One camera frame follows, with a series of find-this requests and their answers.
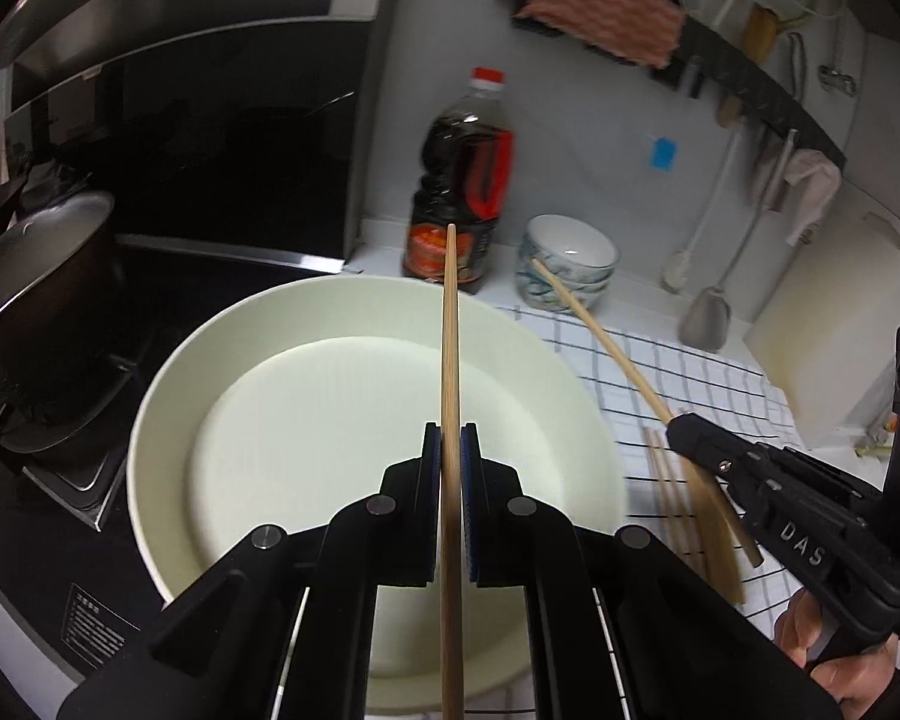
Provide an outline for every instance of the warning label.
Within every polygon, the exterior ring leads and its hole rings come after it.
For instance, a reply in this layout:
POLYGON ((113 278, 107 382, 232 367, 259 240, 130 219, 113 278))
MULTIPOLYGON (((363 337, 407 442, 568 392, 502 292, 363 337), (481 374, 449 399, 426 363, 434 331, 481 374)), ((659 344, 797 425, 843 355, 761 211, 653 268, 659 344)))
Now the warning label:
POLYGON ((106 608, 82 587, 70 585, 60 637, 93 668, 100 668, 117 654, 136 630, 139 629, 134 624, 106 608))

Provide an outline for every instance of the checkered cloth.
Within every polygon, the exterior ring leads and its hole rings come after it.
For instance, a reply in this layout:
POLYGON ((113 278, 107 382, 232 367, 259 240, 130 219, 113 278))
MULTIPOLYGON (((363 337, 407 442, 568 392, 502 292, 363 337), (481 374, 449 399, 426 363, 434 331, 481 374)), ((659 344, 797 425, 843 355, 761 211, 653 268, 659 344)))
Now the checkered cloth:
MULTIPOLYGON (((554 352, 593 395, 623 457, 629 501, 626 522, 641 525, 667 542, 660 483, 643 437, 644 427, 663 432, 663 425, 653 416, 650 406, 576 317, 535 311, 523 305, 499 308, 543 341, 552 343, 554 352)), ((663 343, 612 328, 607 328, 607 332, 673 413, 691 410, 745 439, 802 448, 783 392, 770 384, 762 371, 677 343, 663 343)), ((676 455, 671 455, 670 466, 687 509, 692 512, 676 455)), ((738 608, 767 637, 773 637, 773 621, 786 608, 799 581, 766 552, 765 562, 756 569, 742 549, 738 547, 736 553, 746 591, 746 602, 738 608)))

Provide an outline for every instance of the cutting board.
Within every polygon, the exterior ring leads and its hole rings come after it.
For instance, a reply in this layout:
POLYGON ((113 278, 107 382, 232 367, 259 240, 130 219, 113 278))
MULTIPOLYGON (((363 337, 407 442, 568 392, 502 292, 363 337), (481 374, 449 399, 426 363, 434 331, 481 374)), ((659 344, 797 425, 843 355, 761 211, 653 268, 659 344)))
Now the cutting board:
POLYGON ((744 341, 815 448, 879 386, 899 326, 900 218, 845 182, 744 341))

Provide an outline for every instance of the hand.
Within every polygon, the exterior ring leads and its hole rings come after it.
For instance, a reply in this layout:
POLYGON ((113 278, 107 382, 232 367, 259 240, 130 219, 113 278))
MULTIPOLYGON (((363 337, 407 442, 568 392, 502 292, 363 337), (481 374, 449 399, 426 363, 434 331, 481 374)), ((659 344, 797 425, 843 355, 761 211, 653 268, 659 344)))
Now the hand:
MULTIPOLYGON (((799 589, 787 610, 776 618, 773 642, 791 661, 806 668, 807 650, 822 630, 820 603, 806 590, 799 589)), ((840 702, 845 720, 858 720, 890 684, 898 646, 898 637, 892 635, 877 651, 826 661, 810 672, 810 677, 840 702)))

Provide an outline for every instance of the kitchen counter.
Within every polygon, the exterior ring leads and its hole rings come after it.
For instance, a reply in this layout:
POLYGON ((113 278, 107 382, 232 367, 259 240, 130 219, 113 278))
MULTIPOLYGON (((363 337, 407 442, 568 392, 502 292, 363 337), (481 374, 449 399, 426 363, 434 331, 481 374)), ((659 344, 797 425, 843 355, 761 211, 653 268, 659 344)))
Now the kitchen counter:
MULTIPOLYGON (((399 275, 403 235, 404 227, 398 223, 365 220, 362 228, 364 244, 347 264, 346 271, 351 274, 399 275)), ((490 277, 482 285, 477 299, 502 307, 519 305, 520 299, 512 277, 515 250, 495 245, 488 256, 490 277)), ((610 291, 597 305, 594 314, 603 326, 676 344, 677 323, 688 303, 689 298, 670 295, 655 285, 618 272, 611 282, 610 291)), ((759 368, 743 343, 747 328, 746 323, 738 319, 732 322, 730 339, 721 356, 744 367, 759 368)), ((879 477, 882 484, 885 464, 858 460, 848 445, 818 453, 818 456, 868 481, 879 477)), ((80 679, 79 672, 63 661, 17 613, 2 591, 0 666, 41 720, 55 717, 59 704, 80 679)))

